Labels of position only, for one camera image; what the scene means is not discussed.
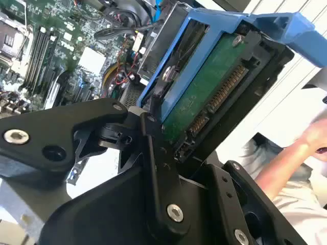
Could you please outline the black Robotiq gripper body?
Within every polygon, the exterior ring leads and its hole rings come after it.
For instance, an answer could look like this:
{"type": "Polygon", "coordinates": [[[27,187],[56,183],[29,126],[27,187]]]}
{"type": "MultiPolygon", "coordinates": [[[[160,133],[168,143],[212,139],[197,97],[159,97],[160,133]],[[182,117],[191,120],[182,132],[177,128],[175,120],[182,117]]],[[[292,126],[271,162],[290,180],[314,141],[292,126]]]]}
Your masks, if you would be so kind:
{"type": "Polygon", "coordinates": [[[135,166],[62,205],[42,228],[39,244],[158,244],[143,176],[135,166]]]}

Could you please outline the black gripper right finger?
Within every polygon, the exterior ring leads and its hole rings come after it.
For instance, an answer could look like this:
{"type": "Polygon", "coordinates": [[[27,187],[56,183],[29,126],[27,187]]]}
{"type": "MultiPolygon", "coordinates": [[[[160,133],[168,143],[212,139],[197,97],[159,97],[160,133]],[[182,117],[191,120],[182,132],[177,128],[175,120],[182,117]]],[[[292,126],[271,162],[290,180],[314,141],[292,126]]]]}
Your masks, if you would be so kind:
{"type": "Polygon", "coordinates": [[[182,178],[168,150],[157,150],[158,244],[304,244],[236,163],[201,167],[182,178]]]}

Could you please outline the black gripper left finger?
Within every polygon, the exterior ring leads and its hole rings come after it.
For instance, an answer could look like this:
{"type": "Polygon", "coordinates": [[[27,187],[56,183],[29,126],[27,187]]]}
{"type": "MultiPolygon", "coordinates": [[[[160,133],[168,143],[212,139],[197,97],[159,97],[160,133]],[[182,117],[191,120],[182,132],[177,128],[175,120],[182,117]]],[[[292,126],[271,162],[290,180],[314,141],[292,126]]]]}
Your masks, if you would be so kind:
{"type": "Polygon", "coordinates": [[[1,177],[33,190],[57,189],[75,163],[109,148],[121,151],[120,174],[142,169],[146,213],[157,225],[157,150],[173,155],[153,115],[106,98],[1,119],[1,177]]]}

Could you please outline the person's hand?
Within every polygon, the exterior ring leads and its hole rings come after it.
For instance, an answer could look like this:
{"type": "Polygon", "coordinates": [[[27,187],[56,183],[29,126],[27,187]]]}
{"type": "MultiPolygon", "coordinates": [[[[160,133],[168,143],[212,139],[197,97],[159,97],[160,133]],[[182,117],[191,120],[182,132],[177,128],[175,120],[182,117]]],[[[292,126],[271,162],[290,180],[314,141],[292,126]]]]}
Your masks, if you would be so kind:
{"type": "Polygon", "coordinates": [[[299,138],[312,153],[326,152],[326,118],[311,124],[299,138]]]}

